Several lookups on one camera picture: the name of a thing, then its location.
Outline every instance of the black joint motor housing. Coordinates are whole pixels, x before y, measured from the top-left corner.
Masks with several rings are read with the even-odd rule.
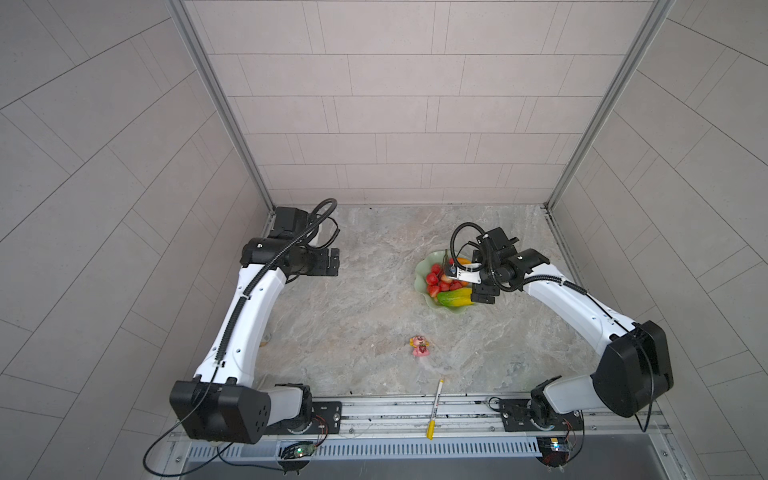
[[[667,334],[651,321],[635,323],[634,330],[609,343],[592,374],[592,385],[600,400],[625,418],[649,405],[673,384]]]
[[[191,439],[256,443],[270,419],[270,396],[246,386],[178,381],[170,391],[170,406]]]

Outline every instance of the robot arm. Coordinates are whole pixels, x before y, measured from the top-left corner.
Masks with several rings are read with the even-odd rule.
[[[474,263],[467,266],[458,262],[453,246],[465,227],[480,233]],[[531,392],[529,414],[536,425],[548,429],[557,414],[603,406],[630,417],[672,387],[667,338],[658,325],[641,325],[612,310],[570,282],[538,251],[518,252],[517,241],[508,239],[501,228],[486,233],[473,223],[463,223],[452,235],[454,262],[446,272],[472,283],[475,302],[494,303],[501,291],[525,291],[553,309],[601,356],[595,373],[555,377]]]

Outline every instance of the wall tile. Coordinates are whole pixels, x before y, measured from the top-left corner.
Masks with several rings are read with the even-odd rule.
[[[0,320],[0,369],[5,370],[31,334],[29,330]]]
[[[163,346],[165,337],[168,335],[168,332],[134,312],[128,312],[121,326],[124,330],[157,347]]]
[[[451,11],[451,4],[448,2],[435,3],[435,21],[432,26],[432,54],[442,55],[445,53],[445,40],[448,35],[448,16]]]
[[[430,187],[488,187],[489,180],[498,178],[501,171],[501,165],[440,165],[432,170]]]
[[[463,164],[469,134],[387,134],[389,164]]]
[[[645,250],[645,247],[650,245],[650,242],[656,240],[656,237],[659,235],[661,235],[659,230],[655,225],[651,224],[643,231],[643,233],[640,234],[639,237],[634,239],[632,243],[629,244],[629,247],[624,249],[624,255],[626,255],[627,258],[632,261],[632,259],[634,259],[638,253]]]
[[[170,389],[176,380],[184,378],[213,307],[214,304],[205,295],[192,287],[136,398],[134,408],[162,416],[170,412]]]
[[[339,130],[343,133],[425,130],[426,97],[336,97],[335,100]]]
[[[77,393],[0,375],[0,407],[64,418]]]
[[[723,410],[744,448],[750,454],[761,475],[768,472],[765,448],[760,444],[760,431],[766,426],[768,405],[768,376],[755,373],[710,387],[717,405]]]
[[[171,85],[184,80],[195,70],[187,47],[181,41],[181,35],[170,18],[142,32],[141,36],[149,45],[152,55]]]
[[[366,189],[366,203],[369,205],[426,204],[442,203],[442,188],[378,188]]]
[[[632,268],[633,264],[627,260],[606,225],[598,229],[587,242],[587,246],[605,281],[611,287],[621,313],[631,318],[654,305],[654,299],[645,290],[643,282]]]
[[[565,237],[566,245],[571,251],[576,267],[581,272],[581,269],[584,269],[592,261],[592,254],[587,248],[587,243],[581,237],[581,232],[578,231],[576,223],[571,218],[571,214],[568,212],[564,201],[560,201],[554,206],[552,215]]]
[[[208,166],[188,141],[136,202],[134,210],[170,242],[210,178]]]
[[[651,225],[648,215],[607,165],[600,168],[586,191],[622,250]]]
[[[147,445],[150,445],[156,437],[156,435],[121,430],[104,466],[101,467],[98,480],[140,478],[144,474],[141,458],[147,450]]]
[[[347,165],[346,176],[349,188],[419,188],[422,166]]]
[[[240,240],[245,233],[245,227],[246,224],[240,215],[234,209],[230,210],[200,268],[200,275],[217,290],[221,289],[227,278],[227,271],[232,263],[232,252],[237,252],[242,247]]]
[[[240,55],[253,95],[351,95],[345,55]]]
[[[611,288],[605,282],[605,278],[603,278],[603,274],[594,260],[581,269],[581,278],[584,281],[584,286],[593,296],[614,310],[620,309]]]
[[[185,81],[132,121],[109,142],[109,148],[149,187],[205,119]]]
[[[0,409],[2,471],[7,478],[27,478],[56,432],[61,419]]]
[[[132,310],[169,331],[213,242],[197,217],[187,215]]]
[[[557,95],[568,55],[467,55],[462,95]]]
[[[701,463],[710,475],[752,475],[757,468],[744,451],[707,453],[699,455]]]
[[[143,190],[108,149],[72,175],[0,243],[0,318],[36,328]]]
[[[517,188],[446,188],[443,201],[447,204],[512,204]]]
[[[707,37],[768,62],[765,24],[768,9],[760,0],[713,0],[704,2],[693,29]]]
[[[768,161],[766,82],[768,65],[742,55],[697,109],[763,162]]]
[[[222,90],[229,96],[252,95],[238,55],[208,55]]]
[[[663,237],[632,265],[651,292],[694,366],[722,360],[746,347]]]
[[[237,97],[237,105],[243,114],[247,133],[328,132],[323,100],[320,97]]]
[[[150,0],[51,0],[51,6],[91,57],[169,16],[164,5]]]
[[[458,95],[463,68],[462,55],[349,56],[355,95]]]
[[[306,164],[374,164],[374,134],[303,134],[299,144]]]
[[[685,104],[696,110],[704,101],[704,98],[710,94],[717,82],[725,75],[731,65],[739,58],[741,54],[738,51],[726,47],[720,57],[717,57],[714,65],[707,71],[704,78],[696,85],[694,91],[688,95]]]
[[[83,160],[61,138],[57,137],[23,101],[13,102],[8,107],[3,108],[0,113],[24,132],[24,135],[35,142],[67,173],[73,174],[82,166]]]
[[[53,159],[0,115],[0,238],[69,178]]]
[[[88,54],[47,0],[25,0],[25,3],[75,65],[88,60]]]
[[[0,20],[0,105],[6,105],[74,67],[22,0],[6,2]]]
[[[766,281],[768,266],[759,263],[710,292],[710,298],[763,368],[768,365],[768,348],[763,341],[766,334],[763,321],[766,298],[763,286]]]
[[[163,432],[162,429],[164,424],[165,416],[131,409],[131,413],[128,414],[128,418],[125,419],[123,429],[157,436]]]
[[[339,188],[333,165],[268,165],[262,167],[273,188]]]
[[[664,394],[674,408],[691,445],[696,453],[741,450],[743,446],[728,424],[720,407],[701,381],[677,336],[666,322],[659,325],[667,334],[674,387]]]
[[[568,207],[568,212],[571,213],[580,233],[585,232],[598,216],[598,209],[578,182],[571,181],[568,184],[563,192],[562,203]]]
[[[211,53],[312,53],[301,2],[194,2]]]
[[[539,54],[555,3],[451,4],[445,53]]]
[[[118,330],[30,478],[94,478],[117,438],[158,348]]]
[[[665,22],[638,69],[685,101],[724,49],[689,28]]]
[[[746,245],[662,158],[648,168],[632,195],[694,276]]]
[[[133,230],[141,239],[147,242],[147,245],[152,247],[154,251],[163,254],[166,248],[168,248],[168,242],[163,240],[163,237],[150,226],[149,223],[144,221],[143,218],[136,213],[135,210],[131,210],[123,219],[123,224]]]
[[[79,392],[159,259],[118,225],[5,371]]]
[[[562,171],[562,165],[514,164],[507,179],[507,187],[553,188]]]
[[[208,118],[203,126],[200,127],[199,134],[203,138],[208,151],[213,156],[216,165],[221,165],[232,151],[233,146],[219,114]]]
[[[599,97],[539,97],[525,131],[580,134],[599,103]]]
[[[602,97],[623,58],[621,55],[575,55],[558,95]]]
[[[543,164],[556,134],[483,134],[475,161],[479,164]]]
[[[593,147],[622,181],[629,177],[650,148],[615,111],[605,121]]]
[[[673,167],[706,134],[710,124],[648,77],[636,73],[616,112]]]
[[[554,17],[547,31],[547,39],[544,47],[541,48],[542,55],[552,55],[560,42],[560,35],[563,33],[563,27],[571,14],[573,2],[558,2],[557,9],[554,11]]]
[[[327,53],[432,53],[435,4],[319,2]]]
[[[722,263],[712,267],[712,270],[700,276],[698,278],[699,284],[705,291],[711,292],[728,280],[746,272],[761,261],[763,260],[754,250],[749,248],[749,246],[744,247],[723,260]]]
[[[245,165],[237,155],[237,151],[233,149],[197,199],[208,217],[219,228],[247,179]]]
[[[442,97],[437,131],[512,133],[523,100],[522,97]]]
[[[743,352],[701,367],[699,375],[706,386],[712,386],[762,371],[763,367],[755,357],[749,352]]]
[[[648,151],[645,152],[645,155],[643,155],[637,165],[634,166],[627,176],[627,179],[624,180],[624,186],[627,189],[632,190],[634,186],[637,185],[637,181],[645,175],[645,172],[648,171],[657,158],[659,158],[659,154],[657,154],[653,148],[648,148]]]
[[[648,7],[641,2],[576,2],[555,53],[623,55]]]
[[[125,42],[43,85],[24,102],[87,159],[160,93],[135,48]]]

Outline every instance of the mounting plate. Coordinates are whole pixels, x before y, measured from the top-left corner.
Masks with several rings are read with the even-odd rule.
[[[498,403],[498,408],[502,412],[505,432],[547,432],[531,422],[531,416],[528,415],[528,400],[526,399],[502,399]],[[581,415],[576,416],[573,413],[567,413],[558,416],[554,428],[549,432],[566,432],[568,430],[566,420],[571,423],[571,427],[575,431],[581,430],[584,426]]]

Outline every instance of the black cable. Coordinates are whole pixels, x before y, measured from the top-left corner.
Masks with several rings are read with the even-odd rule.
[[[205,465],[208,465],[208,464],[209,464],[209,463],[211,463],[213,460],[215,460],[215,459],[216,459],[218,456],[220,456],[220,453],[219,453],[219,454],[216,454],[216,455],[215,455],[213,458],[211,458],[210,460],[206,460],[206,461],[205,461],[205,463],[203,463],[202,465],[198,465],[197,467],[195,467],[195,468],[192,468],[191,470],[187,470],[186,472],[177,473],[177,474],[172,474],[172,475],[171,475],[171,474],[166,474],[166,473],[160,473],[160,472],[156,472],[156,471],[154,471],[153,469],[149,468],[149,465],[147,465],[147,457],[149,456],[149,452],[151,452],[151,451],[152,451],[152,449],[154,448],[154,446],[155,446],[155,445],[157,445],[158,443],[160,443],[160,440],[162,440],[162,439],[164,439],[165,437],[167,437],[167,436],[168,436],[168,435],[169,435],[169,434],[170,434],[170,433],[171,433],[171,432],[172,432],[172,431],[173,431],[173,430],[174,430],[176,427],[178,427],[179,425],[181,425],[181,423],[182,423],[182,422],[184,422],[184,420],[186,420],[186,419],[190,418],[190,415],[192,415],[192,414],[195,412],[195,410],[197,410],[197,407],[199,407],[199,406],[200,406],[200,404],[201,404],[201,403],[203,403],[203,401],[205,400],[205,397],[208,395],[208,392],[210,391],[210,386],[213,384],[213,381],[214,381],[214,379],[216,378],[216,374],[218,373],[218,371],[219,371],[219,367],[216,367],[216,369],[214,370],[214,376],[213,376],[213,377],[210,379],[210,382],[208,382],[208,387],[205,389],[205,392],[203,393],[203,396],[201,396],[201,397],[200,397],[200,401],[199,401],[199,402],[197,402],[197,404],[195,404],[195,406],[194,406],[194,407],[192,407],[192,409],[190,410],[190,412],[189,412],[189,413],[187,413],[187,414],[184,416],[184,418],[182,418],[181,420],[179,420],[178,422],[176,422],[176,424],[175,424],[174,426],[170,427],[170,428],[169,428],[169,429],[168,429],[168,430],[167,430],[167,431],[166,431],[166,432],[165,432],[163,435],[160,435],[160,437],[158,437],[158,438],[157,438],[157,440],[155,440],[154,442],[152,442],[152,445],[149,445],[149,448],[148,448],[148,449],[147,449],[147,451],[144,453],[144,458],[141,460],[141,463],[142,463],[142,465],[144,465],[144,470],[146,470],[147,472],[150,472],[152,475],[156,475],[156,476],[158,476],[158,477],[163,477],[163,478],[178,478],[178,477],[183,477],[184,475],[187,475],[187,474],[190,474],[190,473],[192,473],[192,472],[196,472],[196,471],[200,470],[200,469],[201,469],[201,468],[203,468]],[[227,449],[230,447],[230,445],[232,445],[232,444],[230,443],[229,445],[227,445],[227,447],[226,447],[224,450],[222,450],[222,451],[221,451],[221,453],[224,453],[224,452],[225,452],[225,451],[226,451],[226,450],[227,450]]]
[[[269,272],[273,266],[277,264],[277,261],[283,258],[283,256],[288,253],[288,251],[296,246],[298,243],[300,243],[302,240],[304,240],[304,237],[312,232],[316,232],[319,228],[320,224],[325,221],[326,218],[330,217],[330,215],[333,213],[333,211],[336,209],[336,205],[338,203],[336,202],[335,198],[327,198],[317,204],[317,207],[315,207],[314,210],[312,210],[312,213],[310,214],[310,217],[315,217],[315,220],[312,221],[309,225],[304,228],[304,230],[301,230],[299,234],[297,234],[294,238],[292,238],[288,243],[286,243],[283,248],[281,248],[277,253],[275,253],[274,257],[272,257],[268,262],[264,264],[264,266],[261,267],[261,270],[256,274],[256,276],[253,277],[253,279],[248,283],[248,286],[245,287],[243,290],[242,296],[237,299],[237,303],[235,304],[234,309],[232,310],[232,314],[230,315],[230,319],[227,321],[227,326],[224,328],[224,333],[221,336],[221,341],[219,342],[219,346],[216,351],[216,362],[221,362],[224,359],[224,356],[227,354],[227,347],[230,344],[230,338],[232,337],[232,332],[235,329],[235,325],[237,324],[237,319],[240,317],[240,312],[243,310],[243,307],[245,307],[245,302],[250,298],[251,292],[253,292],[253,289],[256,288],[256,285],[261,281],[261,279],[264,278],[267,272]],[[325,212],[320,214],[319,216],[317,213],[320,211],[321,208],[325,207],[326,205],[330,205],[326,209]]]
[[[224,453],[229,447],[232,446],[232,443],[224,447],[224,450],[219,452],[219,447],[216,447],[217,456],[221,458],[221,461],[226,463],[227,465],[232,465],[233,467],[254,467],[254,468],[263,468],[265,470],[274,470],[275,472],[285,472],[282,468],[274,468],[274,467],[267,467],[265,465],[256,465],[253,463],[229,463],[221,454]]]
[[[567,465],[571,463],[576,457],[578,457],[578,454],[581,453],[581,450],[584,450],[584,440],[587,439],[587,420],[584,418],[584,411],[579,410],[580,417],[581,417],[581,444],[578,446],[578,452],[574,453],[574,456],[571,457],[571,455],[568,455],[568,460],[565,461],[563,465]]]
[[[451,243],[449,246],[451,247],[451,258],[453,259],[453,263],[456,265],[456,268],[459,268],[461,270],[464,270],[465,272],[479,272],[483,269],[483,266],[463,266],[458,262],[458,257],[456,256],[455,251],[455,242],[456,242],[456,235],[458,235],[458,232],[464,230],[466,227],[472,227],[475,230],[477,230],[481,235],[485,235],[485,230],[483,230],[478,224],[473,222],[464,222],[458,227],[453,230],[453,233],[451,234]]]
[[[488,399],[488,408],[490,408],[490,409],[491,409],[491,410],[493,410],[494,412],[499,412],[499,413],[501,413],[502,409],[495,409],[495,408],[493,408],[493,407],[491,406],[491,400],[493,400],[493,399],[498,399],[498,401],[499,401],[500,403],[501,403],[501,401],[502,401],[502,399],[500,399],[499,397],[497,397],[497,396],[492,396],[490,399]]]

